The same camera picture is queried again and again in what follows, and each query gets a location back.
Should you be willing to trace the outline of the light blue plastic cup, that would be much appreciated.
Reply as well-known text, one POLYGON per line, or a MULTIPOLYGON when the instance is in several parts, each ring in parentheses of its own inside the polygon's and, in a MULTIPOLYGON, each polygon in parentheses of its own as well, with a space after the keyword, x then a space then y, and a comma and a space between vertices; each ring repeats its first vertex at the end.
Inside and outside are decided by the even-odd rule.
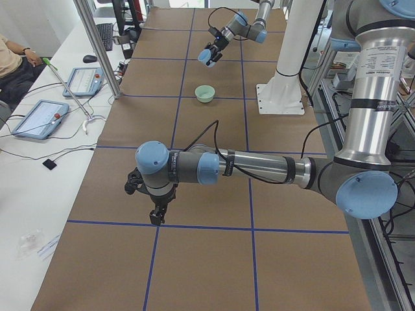
POLYGON ((198 61, 204 64, 206 67, 213 67, 216 62, 212 60, 212 53, 209 49, 204 49, 198 55, 198 61))

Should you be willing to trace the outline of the mint green bowl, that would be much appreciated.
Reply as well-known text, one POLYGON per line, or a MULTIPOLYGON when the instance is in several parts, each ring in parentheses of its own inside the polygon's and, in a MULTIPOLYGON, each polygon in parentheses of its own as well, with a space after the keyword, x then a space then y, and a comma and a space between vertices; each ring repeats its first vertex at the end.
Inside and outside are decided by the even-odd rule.
POLYGON ((209 85, 201 85, 195 89, 196 99, 201 103, 208 103, 215 96, 215 88, 209 85))

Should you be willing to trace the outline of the black keyboard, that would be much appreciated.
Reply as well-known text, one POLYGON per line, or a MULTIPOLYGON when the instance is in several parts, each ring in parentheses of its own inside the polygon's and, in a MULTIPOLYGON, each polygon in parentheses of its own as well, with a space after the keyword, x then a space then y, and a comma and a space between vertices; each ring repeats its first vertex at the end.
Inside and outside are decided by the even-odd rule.
POLYGON ((113 24, 112 23, 100 23, 96 25, 97 31, 100 35, 102 44, 106 51, 113 49, 113 24))

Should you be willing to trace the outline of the small black square pad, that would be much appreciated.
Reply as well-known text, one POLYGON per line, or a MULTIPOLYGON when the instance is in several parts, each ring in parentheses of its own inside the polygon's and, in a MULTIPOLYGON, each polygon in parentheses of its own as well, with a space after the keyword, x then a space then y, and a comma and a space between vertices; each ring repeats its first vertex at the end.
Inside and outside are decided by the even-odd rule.
POLYGON ((46 168, 48 168, 49 170, 53 170, 54 168, 57 167, 57 164, 55 163, 55 161, 51 160, 51 159, 46 159, 43 163, 43 166, 45 166, 46 168))

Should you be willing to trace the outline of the dark computer mouse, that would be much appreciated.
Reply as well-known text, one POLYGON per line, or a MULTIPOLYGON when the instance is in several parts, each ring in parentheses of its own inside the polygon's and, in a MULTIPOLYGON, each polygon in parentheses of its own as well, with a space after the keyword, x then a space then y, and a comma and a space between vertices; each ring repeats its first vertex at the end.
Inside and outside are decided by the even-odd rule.
POLYGON ((87 54, 83 57, 82 61, 84 63, 93 63, 97 61, 97 57, 94 55, 87 54))

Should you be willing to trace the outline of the clear plastic bag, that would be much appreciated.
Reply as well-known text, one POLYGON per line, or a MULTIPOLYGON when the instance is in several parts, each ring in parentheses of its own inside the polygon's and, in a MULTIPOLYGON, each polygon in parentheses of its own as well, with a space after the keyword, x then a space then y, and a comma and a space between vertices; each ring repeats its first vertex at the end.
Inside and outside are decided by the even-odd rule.
POLYGON ((24 259, 36 252, 42 247, 43 241, 44 235, 41 229, 35 229, 20 236, 18 239, 16 258, 24 259))

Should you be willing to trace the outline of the far blue teach pendant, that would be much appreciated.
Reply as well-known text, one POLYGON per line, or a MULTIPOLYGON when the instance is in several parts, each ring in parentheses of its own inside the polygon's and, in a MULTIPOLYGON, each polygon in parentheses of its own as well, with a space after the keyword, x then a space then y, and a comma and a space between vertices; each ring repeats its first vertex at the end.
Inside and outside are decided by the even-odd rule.
POLYGON ((66 84, 76 97, 90 97, 98 93, 103 80, 104 72, 101 67, 76 67, 66 84))

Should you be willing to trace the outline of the blue teach pendant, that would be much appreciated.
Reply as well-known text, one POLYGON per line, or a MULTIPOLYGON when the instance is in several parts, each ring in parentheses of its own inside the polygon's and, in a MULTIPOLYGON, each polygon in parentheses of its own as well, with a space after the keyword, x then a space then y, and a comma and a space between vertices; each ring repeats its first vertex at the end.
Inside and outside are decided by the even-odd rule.
POLYGON ((104 72, 101 67, 76 67, 66 84, 76 97, 90 97, 98 93, 103 80, 104 72))
POLYGON ((69 104, 40 100, 12 130, 12 135, 44 140, 55 131, 68 112, 69 104))

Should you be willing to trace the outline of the near blue teach pendant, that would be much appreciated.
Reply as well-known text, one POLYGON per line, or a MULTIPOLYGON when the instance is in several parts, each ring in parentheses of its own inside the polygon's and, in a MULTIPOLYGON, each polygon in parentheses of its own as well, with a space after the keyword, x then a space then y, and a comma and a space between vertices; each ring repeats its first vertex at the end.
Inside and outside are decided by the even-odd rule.
POLYGON ((68 112, 69 104, 40 100, 12 130, 12 135, 44 140, 55 131, 68 112))

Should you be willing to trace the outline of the seated person beige shirt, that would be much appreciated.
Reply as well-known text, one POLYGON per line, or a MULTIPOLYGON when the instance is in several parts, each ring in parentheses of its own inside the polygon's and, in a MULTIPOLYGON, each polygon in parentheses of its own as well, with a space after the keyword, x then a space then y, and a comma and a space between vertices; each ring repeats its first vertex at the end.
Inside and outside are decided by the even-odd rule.
POLYGON ((1 101, 14 110, 45 66, 30 47, 1 35, 1 101))

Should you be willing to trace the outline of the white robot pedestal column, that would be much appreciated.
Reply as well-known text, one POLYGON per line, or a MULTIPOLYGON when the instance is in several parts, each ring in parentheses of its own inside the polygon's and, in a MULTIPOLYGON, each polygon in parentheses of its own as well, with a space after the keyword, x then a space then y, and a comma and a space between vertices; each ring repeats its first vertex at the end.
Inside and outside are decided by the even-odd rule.
POLYGON ((303 115, 300 71, 307 58, 314 28, 326 5, 323 0, 292 2, 274 76, 257 85, 257 104, 263 115, 303 115))

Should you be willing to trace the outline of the aluminium frame post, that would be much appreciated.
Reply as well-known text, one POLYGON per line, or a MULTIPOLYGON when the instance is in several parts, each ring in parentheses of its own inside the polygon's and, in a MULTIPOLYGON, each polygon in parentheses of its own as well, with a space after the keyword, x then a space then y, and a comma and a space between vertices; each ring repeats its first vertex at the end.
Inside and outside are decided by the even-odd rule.
POLYGON ((95 51, 97 59, 104 71, 112 95, 114 99, 118 99, 121 96, 119 83, 115 78, 112 65, 110 63, 110 60, 102 43, 101 37, 97 30, 95 20, 89 8, 88 2, 86 0, 74 0, 73 2, 77 9, 78 15, 82 21, 82 24, 86 30, 89 42, 91 43, 91 46, 95 51))

